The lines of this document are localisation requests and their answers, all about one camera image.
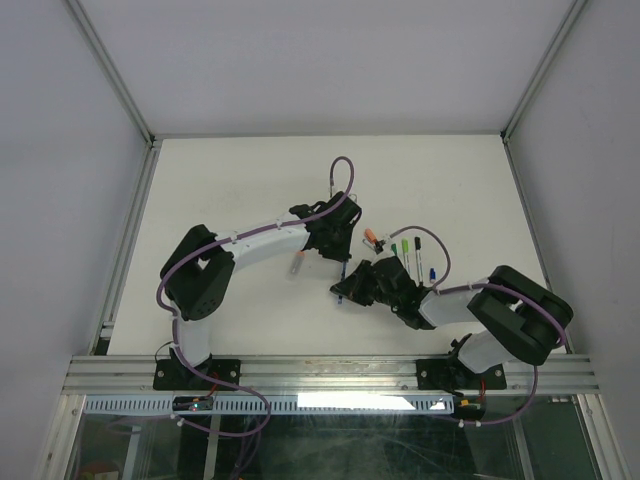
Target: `cable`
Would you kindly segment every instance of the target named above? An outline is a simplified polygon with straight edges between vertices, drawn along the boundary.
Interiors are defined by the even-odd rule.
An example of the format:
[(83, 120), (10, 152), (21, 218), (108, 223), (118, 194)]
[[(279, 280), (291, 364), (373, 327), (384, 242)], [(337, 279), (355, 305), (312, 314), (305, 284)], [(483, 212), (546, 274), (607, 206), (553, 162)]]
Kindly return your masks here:
[[(253, 422), (253, 420), (254, 420), (254, 418), (250, 418), (247, 425), (250, 426), (251, 422)], [(245, 457), (249, 453), (249, 450), (251, 449), (251, 446), (252, 446), (252, 442), (254, 442), (254, 440), (255, 440), (255, 443), (253, 445), (253, 451), (249, 455), (248, 459), (245, 460)], [(249, 438), (243, 437), (242, 438), (242, 443), (240, 444), (240, 453), (238, 454), (238, 458), (236, 458), (234, 468), (233, 468), (233, 470), (231, 472), (231, 475), (229, 476), (229, 480), (238, 480), (238, 478), (240, 477), (240, 474), (244, 470), (246, 470), (247, 467), (249, 467), (249, 465), (253, 461), (254, 457), (258, 453), (258, 450), (260, 449), (260, 441), (261, 440), (262, 440), (262, 432), (261, 431), (256, 433), (252, 437), (249, 437)]]
[(171, 345), (172, 343), (173, 341), (169, 340), (168, 342), (165, 342), (158, 347), (158, 350), (156, 350), (156, 353), (153, 354), (153, 359), (156, 361), (156, 363), (158, 363), (158, 352), (162, 350), (164, 347), (166, 347), (167, 345)]
[(444, 282), (447, 279), (447, 277), (449, 276), (449, 272), (451, 272), (451, 256), (449, 255), (449, 250), (447, 250), (447, 247), (445, 246), (444, 242), (440, 240), (440, 237), (438, 237), (431, 230), (424, 227), (420, 227), (419, 225), (410, 225), (408, 227), (401, 228), (400, 230), (396, 230), (395, 232), (393, 232), (391, 235), (389, 235), (389, 237), (391, 238), (397, 237), (398, 235), (400, 235), (403, 232), (406, 232), (407, 230), (420, 230), (421, 232), (426, 233), (427, 235), (431, 236), (431, 238), (433, 238), (436, 242), (438, 242), (438, 245), (440, 245), (440, 248), (442, 248), (442, 252), (444, 253), (445, 258), (447, 259), (447, 268), (444, 272), (444, 275), (442, 275), (442, 277), (440, 278), (440, 280), (438, 280), (432, 285), (432, 288), (436, 288), (438, 285), (440, 285), (442, 282)]
[[(249, 230), (247, 232), (238, 234), (236, 240), (243, 240), (243, 239), (251, 237), (253, 235), (257, 235), (259, 233), (268, 232), (269, 230), (275, 230), (275, 229), (281, 228), (281, 227), (292, 227), (292, 226), (295, 226), (295, 225), (303, 225), (303, 224), (306, 224), (306, 223), (310, 223), (310, 222), (318, 220), (319, 218), (322, 218), (325, 215), (328, 215), (331, 212), (333, 212), (334, 210), (336, 210), (349, 197), (349, 193), (351, 192), (351, 187), (353, 186), (353, 180), (354, 180), (354, 177), (355, 177), (355, 168), (353, 166), (353, 162), (348, 157), (338, 157), (331, 164), (330, 181), (333, 182), (333, 169), (335, 168), (335, 165), (339, 161), (347, 162), (351, 172), (350, 172), (350, 177), (349, 177), (349, 183), (347, 185), (346, 190), (344, 191), (344, 193), (342, 194), (340, 199), (336, 203), (334, 203), (331, 207), (327, 208), (323, 212), (311, 215), (310, 217), (301, 218), (299, 220), (290, 220), (288, 222), (283, 222), (281, 225), (278, 225), (277, 223), (272, 223), (272, 224), (269, 224), (269, 225), (264, 225), (262, 227), (254, 228), (253, 230)], [(167, 305), (162, 300), (162, 292), (164, 291), (164, 288), (167, 285), (167, 282), (169, 281), (171, 276), (174, 273), (176, 273), (180, 268), (182, 268), (184, 265), (189, 263), (191, 260), (194, 260), (195, 258), (198, 258), (203, 253), (208, 252), (209, 250), (212, 250), (212, 249), (214, 249), (216, 247), (219, 247), (221, 245), (226, 245), (227, 243), (231, 243), (231, 241), (232, 241), (231, 237), (223, 238), (221, 240), (216, 240), (215, 242), (210, 243), (209, 245), (205, 245), (204, 247), (201, 247), (201, 248), (195, 250), (194, 252), (191, 252), (189, 255), (187, 255), (182, 260), (177, 262), (173, 267), (171, 267), (169, 269), (169, 271), (167, 271), (165, 276), (162, 277), (162, 280), (160, 281), (160, 285), (158, 285), (158, 289), (156, 290), (156, 302), (158, 303), (160, 308), (171, 312), (171, 314), (174, 315), (174, 316), (177, 316), (178, 312), (176, 311), (176, 309), (173, 308), (171, 305)]]
[[(528, 306), (530, 306), (536, 312), (538, 312), (540, 315), (542, 315), (545, 318), (545, 320), (547, 320), (551, 324), (551, 326), (553, 326), (553, 328), (556, 330), (556, 332), (558, 334), (558, 337), (559, 337), (557, 346), (562, 346), (562, 345), (565, 345), (567, 343), (567, 335), (564, 332), (564, 328), (562, 328), (562, 325), (560, 325), (558, 323), (558, 321), (555, 318), (553, 318), (549, 312), (547, 312), (544, 308), (542, 308), (536, 302), (531, 300), (529, 297), (526, 297), (526, 296), (522, 295), (521, 293), (516, 292), (515, 290), (512, 290), (511, 288), (505, 287), (503, 285), (497, 285), (495, 283), (474, 283), (474, 284), (471, 284), (471, 285), (460, 285), (459, 287), (446, 288), (444, 290), (439, 290), (439, 291), (436, 291), (436, 292), (438, 294), (440, 294), (440, 295), (446, 295), (448, 293), (462, 292), (462, 291), (465, 291), (465, 290), (479, 290), (479, 289), (484, 289), (484, 288), (488, 288), (489, 290), (496, 290), (498, 292), (506, 293), (508, 295), (511, 295), (512, 297), (517, 298), (522, 303), (526, 303)], [(514, 419), (518, 418), (526, 410), (528, 410), (529, 407), (533, 404), (537, 389), (538, 389), (538, 367), (534, 365), (533, 366), (533, 386), (531, 387), (531, 392), (529, 393), (529, 397), (527, 397), (527, 400), (522, 404), (522, 406), (518, 410), (516, 410), (514, 413), (512, 413), (511, 415), (507, 415), (506, 417), (502, 417), (502, 418), (499, 418), (497, 420), (488, 420), (486, 422), (480, 422), (479, 424), (481, 424), (481, 425), (499, 425), (501, 423), (510, 422), (511, 420), (514, 420)], [(452, 419), (452, 418), (449, 418), (449, 417), (439, 417), (439, 418), (445, 418), (447, 420), (453, 420), (453, 421), (458, 422), (458, 420)], [(478, 425), (478, 423), (476, 423), (475, 421), (471, 421), (471, 420), (460, 420), (459, 422), (462, 422), (464, 425)]]
[[(273, 224), (269, 224), (269, 225), (264, 225), (262, 227), (254, 228), (253, 230), (249, 230), (247, 232), (239, 234), (237, 236), (236, 240), (242, 240), (244, 238), (248, 238), (248, 237), (251, 237), (253, 235), (257, 235), (259, 233), (267, 232), (269, 230), (274, 230), (274, 229), (281, 228), (281, 227), (291, 227), (291, 226), (295, 226), (295, 225), (302, 225), (302, 224), (306, 224), (306, 223), (309, 223), (309, 222), (313, 222), (315, 220), (318, 220), (319, 218), (324, 217), (325, 215), (330, 214), (334, 210), (336, 210), (349, 197), (349, 193), (351, 192), (351, 187), (353, 186), (353, 181), (354, 181), (354, 178), (355, 178), (355, 168), (353, 166), (353, 162), (351, 161), (351, 159), (349, 159), (348, 157), (340, 156), (340, 157), (336, 158), (331, 163), (331, 168), (329, 170), (329, 182), (330, 182), (330, 184), (332, 186), (334, 184), (333, 171), (334, 171), (335, 166), (337, 165), (337, 163), (341, 162), (341, 161), (346, 162), (347, 165), (349, 165), (349, 170), (350, 170), (349, 183), (347, 184), (347, 188), (345, 189), (345, 191), (342, 194), (342, 196), (331, 207), (327, 208), (326, 210), (324, 210), (324, 211), (322, 211), (320, 213), (316, 213), (316, 214), (311, 215), (311, 216), (306, 217), (306, 218), (302, 218), (302, 219), (299, 219), (299, 220), (290, 220), (288, 222), (283, 222), (281, 225), (278, 225), (277, 223), (273, 223)], [(254, 433), (259, 432), (260, 430), (262, 430), (267, 425), (267, 423), (269, 423), (269, 419), (271, 418), (271, 405), (269, 404), (269, 401), (262, 394), (256, 392), (255, 390), (253, 390), (251, 388), (241, 387), (241, 386), (235, 385), (233, 383), (228, 383), (228, 382), (225, 382), (225, 381), (222, 381), (222, 380), (219, 380), (219, 379), (215, 379), (213, 377), (205, 375), (204, 373), (201, 373), (198, 370), (196, 370), (195, 367), (193, 365), (191, 365), (187, 361), (187, 359), (185, 358), (184, 354), (182, 353), (182, 349), (180, 348), (179, 337), (178, 337), (178, 329), (179, 329), (178, 311), (175, 308), (173, 308), (171, 305), (167, 305), (166, 303), (164, 303), (164, 301), (162, 300), (162, 292), (164, 291), (164, 289), (165, 289), (165, 287), (167, 285), (167, 282), (169, 281), (169, 279), (171, 278), (171, 276), (175, 272), (177, 272), (180, 268), (182, 268), (184, 265), (186, 265), (190, 261), (198, 258), (203, 253), (208, 252), (209, 250), (212, 250), (212, 249), (214, 249), (214, 248), (216, 248), (216, 247), (218, 247), (220, 245), (226, 245), (227, 243), (231, 243), (231, 241), (232, 241), (231, 237), (223, 238), (221, 240), (216, 240), (215, 242), (210, 243), (209, 245), (205, 245), (204, 247), (201, 247), (201, 248), (195, 250), (194, 252), (191, 252), (189, 255), (184, 257), (182, 260), (178, 261), (162, 277), (162, 280), (160, 281), (160, 285), (158, 285), (158, 289), (156, 290), (156, 302), (158, 303), (160, 308), (171, 312), (171, 314), (174, 317), (173, 318), (173, 325), (172, 325), (172, 328), (171, 328), (172, 335), (173, 335), (173, 343), (174, 343), (173, 351), (175, 352), (176, 357), (178, 357), (178, 360), (180, 361), (180, 363), (182, 363), (182, 365), (187, 370), (189, 370), (192, 374), (196, 375), (197, 377), (200, 377), (203, 380), (206, 380), (206, 381), (211, 382), (213, 384), (217, 384), (217, 385), (221, 385), (221, 386), (224, 386), (224, 387), (228, 387), (228, 388), (231, 388), (232, 390), (236, 390), (236, 391), (242, 391), (242, 392), (248, 393), (250, 395), (253, 395), (255, 397), (258, 397), (262, 401), (262, 403), (264, 403), (264, 405), (265, 405), (265, 407), (267, 409), (267, 415), (266, 415), (266, 418), (263, 420), (263, 422), (260, 423), (253, 430), (249, 430), (249, 431), (244, 432), (244, 433), (221, 432), (221, 431), (218, 431), (218, 430), (212, 430), (210, 428), (206, 428), (206, 427), (203, 427), (203, 426), (198, 425), (196, 423), (190, 422), (189, 420), (186, 420), (183, 417), (179, 417), (179, 418), (185, 424), (187, 424), (187, 425), (189, 425), (191, 427), (197, 428), (198, 430), (201, 430), (203, 432), (207, 432), (209, 434), (219, 435), (219, 436), (223, 436), (223, 437), (238, 437), (238, 438), (240, 438), (240, 437), (248, 437), (250, 435), (253, 435)]]

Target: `wire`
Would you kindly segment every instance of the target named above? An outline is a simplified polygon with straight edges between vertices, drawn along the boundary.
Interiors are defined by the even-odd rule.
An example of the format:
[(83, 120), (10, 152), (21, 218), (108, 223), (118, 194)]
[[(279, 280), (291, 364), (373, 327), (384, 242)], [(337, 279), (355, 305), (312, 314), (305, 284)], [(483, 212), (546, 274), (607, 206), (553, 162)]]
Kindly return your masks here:
[(438, 280), (432, 285), (432, 288), (436, 288), (438, 285), (440, 285), (442, 282), (444, 282), (447, 279), (447, 277), (449, 276), (449, 272), (451, 272), (451, 255), (449, 255), (449, 250), (447, 250), (447, 247), (445, 246), (444, 242), (440, 240), (440, 237), (438, 237), (431, 230), (421, 227), (419, 225), (410, 225), (408, 227), (401, 228), (400, 230), (396, 230), (389, 236), (391, 238), (394, 238), (400, 235), (401, 233), (406, 232), (407, 230), (420, 230), (421, 232), (426, 233), (431, 238), (433, 238), (436, 242), (438, 242), (438, 245), (440, 245), (440, 248), (442, 248), (442, 252), (444, 253), (444, 256), (447, 260), (447, 268), (444, 272), (444, 275), (442, 275), (442, 277), (440, 278), (440, 280)]
[[(311, 216), (306, 217), (306, 218), (301, 218), (299, 220), (290, 220), (290, 221), (287, 221), (287, 222), (283, 222), (282, 224), (273, 223), (273, 224), (269, 224), (269, 225), (264, 225), (262, 227), (254, 228), (253, 230), (249, 230), (247, 232), (243, 232), (243, 233), (238, 234), (236, 240), (242, 240), (242, 239), (251, 237), (253, 235), (257, 235), (259, 233), (267, 232), (269, 230), (274, 230), (274, 229), (281, 228), (281, 227), (291, 227), (291, 226), (295, 226), (295, 225), (303, 225), (303, 224), (318, 220), (319, 218), (322, 218), (325, 215), (328, 215), (331, 212), (333, 212), (334, 210), (336, 210), (349, 197), (349, 194), (351, 192), (351, 187), (353, 186), (353, 181), (354, 181), (354, 178), (355, 178), (355, 168), (353, 166), (353, 162), (351, 161), (351, 159), (349, 159), (348, 157), (344, 157), (344, 156), (338, 157), (331, 163), (331, 168), (329, 170), (329, 182), (331, 183), (332, 186), (334, 184), (333, 172), (334, 172), (335, 166), (338, 164), (338, 162), (346, 162), (347, 165), (349, 166), (349, 170), (350, 170), (349, 183), (347, 184), (347, 188), (345, 189), (345, 191), (342, 194), (342, 196), (331, 207), (327, 208), (326, 210), (324, 210), (324, 211), (322, 211), (320, 213), (311, 215)], [(223, 437), (238, 437), (238, 438), (240, 438), (240, 437), (248, 437), (250, 435), (253, 435), (254, 433), (259, 432), (260, 430), (262, 430), (267, 425), (267, 423), (269, 423), (269, 420), (271, 418), (271, 405), (269, 404), (269, 401), (262, 394), (256, 392), (255, 390), (253, 390), (251, 388), (241, 387), (241, 386), (235, 385), (233, 383), (225, 382), (225, 381), (222, 381), (220, 379), (216, 379), (216, 378), (210, 377), (208, 375), (205, 375), (204, 373), (201, 373), (198, 370), (196, 370), (196, 368), (187, 361), (187, 359), (185, 358), (184, 354), (182, 353), (182, 349), (180, 348), (179, 336), (178, 336), (178, 329), (179, 329), (178, 311), (175, 308), (173, 308), (171, 305), (166, 304), (162, 299), (162, 292), (164, 292), (164, 289), (165, 289), (165, 287), (167, 285), (167, 282), (169, 281), (169, 279), (171, 278), (171, 276), (175, 272), (177, 272), (180, 268), (182, 268), (184, 265), (186, 265), (190, 261), (198, 258), (203, 253), (208, 252), (209, 250), (212, 250), (212, 249), (214, 249), (214, 248), (216, 248), (216, 247), (218, 247), (220, 245), (226, 245), (227, 243), (231, 243), (231, 241), (232, 241), (231, 237), (223, 238), (221, 240), (216, 240), (215, 242), (210, 243), (209, 245), (205, 245), (204, 247), (201, 247), (201, 248), (191, 252), (189, 255), (184, 257), (182, 260), (178, 261), (162, 277), (162, 280), (160, 281), (160, 285), (158, 285), (158, 289), (156, 290), (156, 302), (158, 303), (160, 308), (171, 312), (171, 314), (174, 317), (173, 318), (173, 325), (172, 325), (172, 329), (171, 329), (172, 330), (172, 335), (173, 335), (173, 343), (174, 343), (173, 351), (176, 354), (176, 357), (178, 357), (178, 360), (180, 360), (180, 363), (182, 363), (182, 365), (184, 365), (184, 367), (187, 370), (189, 370), (192, 374), (196, 375), (197, 377), (202, 378), (203, 380), (207, 380), (207, 381), (209, 381), (209, 382), (211, 382), (213, 384), (218, 384), (218, 385), (221, 385), (221, 386), (224, 386), (224, 387), (231, 388), (232, 390), (242, 391), (242, 392), (248, 393), (250, 395), (253, 395), (255, 397), (258, 397), (262, 401), (262, 403), (264, 403), (264, 405), (266, 407), (266, 410), (267, 410), (266, 418), (262, 421), (262, 423), (260, 423), (256, 428), (254, 428), (252, 430), (249, 430), (247, 432), (244, 432), (244, 433), (221, 432), (221, 431), (218, 431), (218, 430), (213, 430), (213, 429), (206, 428), (206, 427), (203, 427), (201, 425), (198, 425), (196, 423), (190, 422), (189, 420), (187, 420), (187, 419), (185, 419), (183, 417), (178, 417), (178, 418), (180, 418), (186, 425), (189, 425), (189, 426), (191, 426), (193, 428), (197, 428), (198, 430), (201, 430), (203, 432), (207, 432), (209, 434), (219, 435), (219, 436), (223, 436)]]
[(158, 363), (158, 352), (162, 350), (164, 347), (166, 347), (167, 345), (171, 345), (171, 343), (173, 343), (173, 341), (169, 340), (168, 342), (165, 342), (158, 347), (158, 350), (156, 350), (156, 353), (153, 354), (153, 359), (156, 361), (156, 363)]
[[(504, 285), (498, 285), (495, 283), (474, 283), (471, 285), (460, 285), (459, 287), (446, 288), (444, 290), (439, 290), (436, 292), (439, 293), (440, 295), (446, 295), (448, 293), (462, 292), (465, 290), (479, 290), (484, 288), (506, 293), (508, 295), (511, 295), (512, 297), (517, 298), (522, 303), (527, 304), (529, 307), (533, 308), (536, 312), (542, 315), (545, 318), (545, 320), (547, 320), (551, 324), (551, 326), (553, 326), (553, 328), (556, 330), (556, 333), (558, 334), (557, 346), (562, 346), (567, 343), (567, 335), (564, 332), (564, 328), (562, 327), (562, 325), (558, 323), (558, 321), (555, 318), (551, 316), (549, 312), (547, 312), (544, 308), (542, 308), (536, 302), (531, 300), (529, 297), (526, 297), (521, 293), (516, 292), (515, 290), (512, 290), (511, 288), (505, 287)], [(499, 425), (501, 423), (510, 422), (511, 420), (518, 418), (525, 411), (527, 411), (527, 409), (529, 409), (529, 407), (533, 404), (537, 389), (538, 389), (538, 367), (534, 365), (533, 366), (533, 385), (531, 387), (531, 392), (529, 393), (529, 396), (527, 397), (527, 400), (524, 402), (524, 404), (522, 404), (522, 406), (511, 415), (507, 415), (506, 417), (502, 417), (497, 420), (488, 420), (486, 422), (481, 422), (481, 424), (482, 425)], [(456, 419), (452, 419), (449, 417), (438, 417), (438, 418), (446, 418), (447, 420), (458, 421)], [(476, 425), (475, 421), (470, 421), (470, 420), (461, 420), (461, 421), (463, 422), (464, 425)]]
[(485, 395), (487, 393), (487, 382), (484, 381), (484, 378), (480, 379), (480, 396), (478, 397), (478, 401), (483, 403), (485, 401)]

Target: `green marker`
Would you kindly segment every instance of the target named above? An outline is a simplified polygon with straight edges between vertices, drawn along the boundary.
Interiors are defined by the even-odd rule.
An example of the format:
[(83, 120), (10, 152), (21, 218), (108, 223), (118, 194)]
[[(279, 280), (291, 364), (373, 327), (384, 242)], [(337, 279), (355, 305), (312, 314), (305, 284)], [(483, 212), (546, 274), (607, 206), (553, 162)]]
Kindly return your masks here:
[(411, 269), (409, 268), (409, 240), (406, 238), (402, 239), (402, 256), (404, 257), (404, 268), (411, 276)]

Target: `white cable clip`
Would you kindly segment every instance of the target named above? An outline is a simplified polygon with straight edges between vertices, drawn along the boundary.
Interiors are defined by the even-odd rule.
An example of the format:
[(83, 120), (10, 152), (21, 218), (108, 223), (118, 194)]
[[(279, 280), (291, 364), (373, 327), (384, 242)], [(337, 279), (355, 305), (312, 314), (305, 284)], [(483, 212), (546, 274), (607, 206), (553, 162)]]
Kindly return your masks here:
[(382, 243), (383, 245), (389, 245), (391, 243), (391, 235), (389, 235), (388, 233), (384, 235), (380, 239), (380, 243)]

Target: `white wall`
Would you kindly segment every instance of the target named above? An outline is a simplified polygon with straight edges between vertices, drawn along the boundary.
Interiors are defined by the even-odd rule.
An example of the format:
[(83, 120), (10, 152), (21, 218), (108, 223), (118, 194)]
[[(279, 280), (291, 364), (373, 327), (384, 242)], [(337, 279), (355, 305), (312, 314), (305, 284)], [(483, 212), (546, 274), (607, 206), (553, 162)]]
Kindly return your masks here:
[(157, 134), (498, 133), (571, 0), (83, 0)]
[(0, 478), (33, 475), (143, 144), (60, 1), (0, 14)]
[(639, 2), (592, 2), (512, 145), (550, 280), (637, 476), (639, 24)]

